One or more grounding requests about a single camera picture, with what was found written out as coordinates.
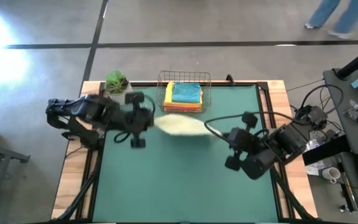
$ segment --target jeans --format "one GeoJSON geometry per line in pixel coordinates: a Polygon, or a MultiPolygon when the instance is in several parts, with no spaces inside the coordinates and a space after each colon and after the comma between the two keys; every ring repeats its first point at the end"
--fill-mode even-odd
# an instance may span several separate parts
{"type": "MultiPolygon", "coordinates": [[[[309,20],[309,24],[314,27],[321,27],[334,12],[341,0],[323,0],[316,12],[309,20]]],[[[334,32],[348,34],[352,32],[358,21],[358,0],[351,0],[346,11],[335,23],[334,32]]]]}

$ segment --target blue towel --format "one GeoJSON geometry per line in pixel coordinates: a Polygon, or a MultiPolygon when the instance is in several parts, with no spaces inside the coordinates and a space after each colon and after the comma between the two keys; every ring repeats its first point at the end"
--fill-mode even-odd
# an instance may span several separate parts
{"type": "Polygon", "coordinates": [[[199,103],[201,87],[198,83],[176,82],[173,85],[172,102],[199,103]]]}

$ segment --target wire basket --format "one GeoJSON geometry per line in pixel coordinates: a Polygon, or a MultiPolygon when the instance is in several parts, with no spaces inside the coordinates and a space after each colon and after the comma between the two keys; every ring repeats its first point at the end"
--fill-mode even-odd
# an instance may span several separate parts
{"type": "Polygon", "coordinates": [[[157,105],[165,112],[204,113],[211,106],[211,75],[208,72],[161,71],[157,82],[157,105]],[[185,108],[164,105],[165,89],[168,82],[199,83],[203,99],[202,105],[185,108]]]}

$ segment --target mug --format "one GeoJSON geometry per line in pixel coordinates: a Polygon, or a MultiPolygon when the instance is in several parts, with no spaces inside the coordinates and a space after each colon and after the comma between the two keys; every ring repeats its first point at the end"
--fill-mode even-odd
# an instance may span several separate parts
{"type": "Polygon", "coordinates": [[[330,167],[323,170],[323,177],[330,181],[332,184],[336,184],[336,180],[341,177],[341,172],[335,167],[330,167]]]}

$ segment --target stack of towels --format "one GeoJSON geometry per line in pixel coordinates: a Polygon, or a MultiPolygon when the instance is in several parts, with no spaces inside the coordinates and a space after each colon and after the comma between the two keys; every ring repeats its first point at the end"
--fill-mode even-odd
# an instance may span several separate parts
{"type": "Polygon", "coordinates": [[[198,83],[169,82],[165,90],[164,111],[201,112],[203,93],[198,83]]]}

